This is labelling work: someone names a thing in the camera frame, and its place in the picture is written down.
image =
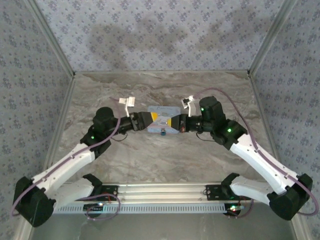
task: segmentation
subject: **blue object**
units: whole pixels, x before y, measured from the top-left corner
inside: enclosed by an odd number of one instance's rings
[[[168,120],[181,113],[181,109],[178,106],[149,106],[148,112],[157,113],[157,119],[151,123],[147,130],[149,133],[161,134],[178,134],[179,131],[170,127],[167,123]]]

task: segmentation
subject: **yellow label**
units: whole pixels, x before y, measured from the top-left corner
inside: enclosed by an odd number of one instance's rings
[[[171,127],[171,118],[169,118],[167,121],[166,121],[166,124]]]
[[[155,121],[158,118],[158,113],[151,112],[151,117],[152,117],[152,120]]]

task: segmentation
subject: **wire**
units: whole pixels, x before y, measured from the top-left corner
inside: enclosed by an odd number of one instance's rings
[[[244,202],[247,203],[247,199],[244,196],[239,196],[239,198],[240,198],[239,203],[238,203],[239,205],[240,205],[241,199],[243,199]]]
[[[198,139],[200,139],[201,141],[205,141],[205,142],[215,142],[214,140],[206,140],[206,139],[200,138],[200,137],[199,137],[199,132],[197,132],[195,135],[196,135],[196,137],[197,137]]]
[[[234,215],[234,218],[236,218],[236,219],[241,219],[241,218],[244,218],[244,217],[248,216],[248,215],[251,213],[251,211],[252,211],[253,208],[254,208],[254,200],[251,199],[249,209],[248,209],[248,211],[246,211],[246,213],[238,216],[237,214],[235,214],[235,213],[234,213],[233,211],[231,211],[231,210],[227,210],[227,212],[230,213],[230,214],[233,214],[233,215]]]
[[[244,122],[246,128],[248,129],[248,132],[249,132],[249,135],[250,135],[250,138],[251,138],[251,141],[252,141],[252,144],[255,148],[255,150],[259,153],[259,155],[268,163],[270,164],[274,169],[276,169],[278,172],[280,172],[282,175],[286,176],[288,179],[290,179],[291,181],[293,181],[295,184],[298,184],[313,200],[314,202],[314,206],[315,206],[315,209],[312,213],[304,213],[304,212],[298,212],[298,214],[301,214],[303,216],[314,216],[314,215],[317,215],[318,212],[319,212],[319,203],[316,199],[316,197],[314,196],[314,194],[308,189],[306,188],[301,182],[299,182],[298,180],[296,180],[293,176],[289,175],[287,172],[285,172],[284,170],[282,170],[280,167],[278,167],[277,165],[275,165],[272,161],[270,161],[269,158],[267,158],[259,149],[258,149],[258,145],[257,145],[257,142],[256,142],[256,139],[255,139],[255,136],[253,134],[253,131],[251,129],[251,127],[249,126],[248,122],[246,121],[246,119],[242,116],[242,114],[240,113],[239,109],[237,108],[235,102],[231,99],[231,97],[226,93],[224,92],[223,90],[219,89],[219,88],[216,88],[216,87],[207,87],[199,92],[197,92],[193,98],[197,98],[200,94],[208,91],[208,90],[216,90],[220,93],[222,93],[223,95],[225,95],[229,101],[231,102],[231,104],[233,105],[235,111],[238,113],[238,115],[240,116],[240,118],[242,119],[242,121]]]
[[[116,142],[122,142],[123,140],[125,140],[126,138],[128,137],[128,133],[126,132],[125,133],[125,137],[121,140],[117,140],[117,139],[114,139],[113,137],[111,138],[112,140],[116,141]]]
[[[95,148],[97,146],[100,146],[101,144],[104,144],[105,142],[109,141],[115,134],[116,132],[118,131],[118,128],[120,126],[120,119],[121,119],[121,112],[120,112],[120,109],[119,109],[119,106],[117,104],[117,100],[110,97],[113,101],[114,101],[114,104],[116,106],[116,110],[117,110],[117,113],[118,113],[118,120],[117,120],[117,123],[116,123],[116,126],[113,130],[113,132],[104,140],[102,140],[101,142],[98,142],[96,144],[93,144],[91,146],[87,146],[83,149],[80,149],[79,151],[77,151],[74,155],[72,156],[69,156],[67,157],[64,161],[62,161],[60,164],[58,164],[56,167],[54,167],[51,171],[49,171],[42,179],[36,181],[35,183],[33,183],[32,185],[30,185],[26,190],[24,190],[18,197],[17,199],[14,201],[13,205],[12,205],[12,208],[11,208],[11,211],[10,211],[10,214],[12,217],[15,217],[15,216],[18,216],[19,213],[14,213],[15,209],[16,209],[16,206],[18,205],[18,203],[21,201],[21,199],[28,193],[30,192],[31,189],[33,189],[35,186],[37,186],[38,184],[40,184],[42,181],[45,181],[51,174],[53,174],[56,170],[58,170],[60,167],[62,167],[64,164],[66,164],[67,162],[69,162],[71,159],[73,159],[74,157],[78,156],[79,154],[87,151],[87,150],[90,150],[92,148]]]
[[[100,198],[100,197],[113,197],[116,199],[116,201],[118,202],[118,207],[116,208],[116,211],[113,215],[111,216],[108,216],[108,217],[101,217],[101,218],[94,218],[94,217],[90,217],[89,216],[89,212],[91,211],[91,209],[95,208],[95,206],[91,206],[89,207],[87,210],[86,210],[86,218],[88,220],[92,220],[92,221],[103,221],[103,220],[109,220],[109,219],[113,219],[116,215],[118,215],[118,213],[120,212],[121,210],[121,201],[120,199],[114,195],[114,194],[110,194],[110,193],[103,193],[103,194],[100,194],[100,195],[95,195],[95,196],[87,196],[87,197],[83,197],[83,198],[80,198],[78,200],[91,200],[91,199],[96,199],[96,198]]]

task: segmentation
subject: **wall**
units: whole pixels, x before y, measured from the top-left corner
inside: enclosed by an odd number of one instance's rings
[[[0,239],[22,176],[42,170],[70,78],[23,0],[0,1]]]
[[[320,199],[320,3],[300,0],[254,76],[281,160]],[[304,212],[312,212],[309,201]],[[307,219],[320,239],[320,214]]]
[[[245,70],[283,0],[37,0],[73,70]]]

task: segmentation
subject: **table surface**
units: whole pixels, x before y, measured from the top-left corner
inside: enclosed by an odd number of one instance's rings
[[[113,98],[135,97],[130,112],[147,111],[148,106],[178,106],[181,98],[207,87],[227,92],[251,125],[258,143],[267,151],[271,147],[259,114],[253,90],[246,77],[227,72],[125,72],[88,73],[75,76],[75,88],[66,116],[66,124],[53,162],[57,162],[87,133],[97,109],[115,110]],[[217,91],[201,97],[215,96],[222,103],[227,118],[239,121],[229,100]],[[124,105],[121,116],[125,116]],[[209,140],[204,133],[202,138]],[[230,173],[254,180],[262,177],[239,156],[214,142],[201,141],[195,132],[184,134],[129,132],[126,140],[111,141],[108,150],[77,172],[70,181],[92,173],[103,182],[219,182]]]

